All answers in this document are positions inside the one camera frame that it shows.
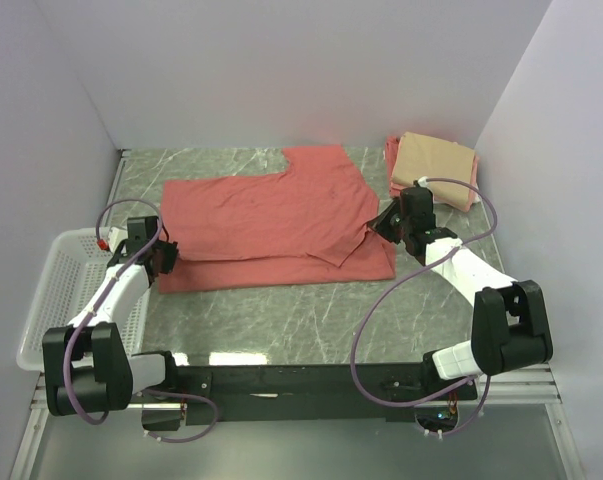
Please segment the red t shirt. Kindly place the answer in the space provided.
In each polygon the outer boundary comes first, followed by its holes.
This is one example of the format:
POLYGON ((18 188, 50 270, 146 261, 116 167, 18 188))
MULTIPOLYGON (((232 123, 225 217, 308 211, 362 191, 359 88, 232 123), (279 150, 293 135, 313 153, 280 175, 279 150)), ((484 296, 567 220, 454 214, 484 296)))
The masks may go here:
POLYGON ((345 150, 282 153, 280 173, 165 183, 161 213, 179 253, 160 293, 394 278, 394 246, 367 226, 379 199, 345 150))

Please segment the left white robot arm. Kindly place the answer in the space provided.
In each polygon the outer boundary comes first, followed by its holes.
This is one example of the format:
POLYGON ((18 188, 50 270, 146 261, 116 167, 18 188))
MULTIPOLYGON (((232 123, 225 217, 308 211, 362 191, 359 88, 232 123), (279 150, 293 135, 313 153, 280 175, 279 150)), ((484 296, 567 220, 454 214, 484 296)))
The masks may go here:
POLYGON ((96 425, 108 413, 125 409, 145 389, 160 402, 180 392, 181 378, 170 353, 130 356, 120 335, 156 277, 174 267, 177 244, 162 240, 164 233, 158 216, 129 219, 127 237, 114 250, 96 293, 68 325, 44 334, 45 389, 52 415, 77 414, 96 425))

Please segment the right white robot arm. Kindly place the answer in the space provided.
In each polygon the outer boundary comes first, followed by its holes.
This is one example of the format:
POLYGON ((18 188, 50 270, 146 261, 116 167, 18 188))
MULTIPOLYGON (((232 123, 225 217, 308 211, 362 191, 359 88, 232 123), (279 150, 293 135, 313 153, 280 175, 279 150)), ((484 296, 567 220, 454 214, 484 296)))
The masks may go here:
POLYGON ((441 399, 481 375, 546 363, 554 353, 541 287, 496 270, 438 225, 428 183, 423 178, 403 189, 368 223, 383 239, 403 244, 422 272, 437 273, 472 308, 469 340, 424 355, 417 383, 407 389, 410 405, 441 399))

